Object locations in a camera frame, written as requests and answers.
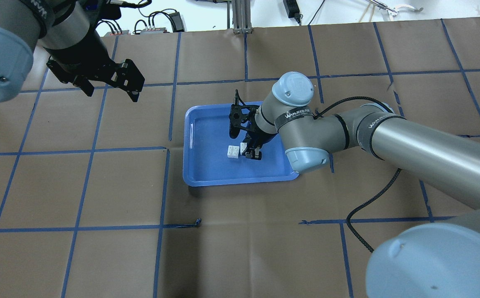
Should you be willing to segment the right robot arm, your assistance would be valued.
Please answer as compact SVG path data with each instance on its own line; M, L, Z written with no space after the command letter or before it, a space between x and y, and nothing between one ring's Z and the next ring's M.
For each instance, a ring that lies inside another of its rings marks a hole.
M229 136L246 131L242 155L261 159L261 147L280 135L296 173L317 170L329 155L361 147L473 209L445 221L410 228L371 252L365 272L369 298L480 298L480 143L416 124L374 98L323 116L309 104L314 86L289 72L261 104L238 93L229 113Z

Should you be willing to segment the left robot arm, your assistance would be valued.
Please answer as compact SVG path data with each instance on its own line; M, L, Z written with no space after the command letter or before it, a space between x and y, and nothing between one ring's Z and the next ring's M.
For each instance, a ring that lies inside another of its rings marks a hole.
M116 20L124 0L0 0L0 102L15 98L30 73L35 47L49 54L48 69L63 84L92 96L92 81L125 91L137 102L145 78L135 63L111 59L96 26Z

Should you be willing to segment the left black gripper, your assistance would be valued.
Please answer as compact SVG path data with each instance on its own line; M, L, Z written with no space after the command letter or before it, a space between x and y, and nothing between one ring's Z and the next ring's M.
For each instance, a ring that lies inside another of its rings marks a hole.
M88 97L94 94L89 80L105 82L126 92L132 102L139 100L145 77L132 59L115 63L95 29L90 29L82 40L68 48L46 47L51 55L47 66L62 83L73 83Z

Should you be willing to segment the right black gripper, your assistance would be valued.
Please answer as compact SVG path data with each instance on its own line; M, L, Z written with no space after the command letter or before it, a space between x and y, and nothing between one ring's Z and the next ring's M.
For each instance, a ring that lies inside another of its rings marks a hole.
M230 108L229 137L235 139L241 130L246 131L246 136L240 143L240 155L249 160L261 160L261 147L277 135L265 132L257 125L256 115L260 107L257 104L234 103Z

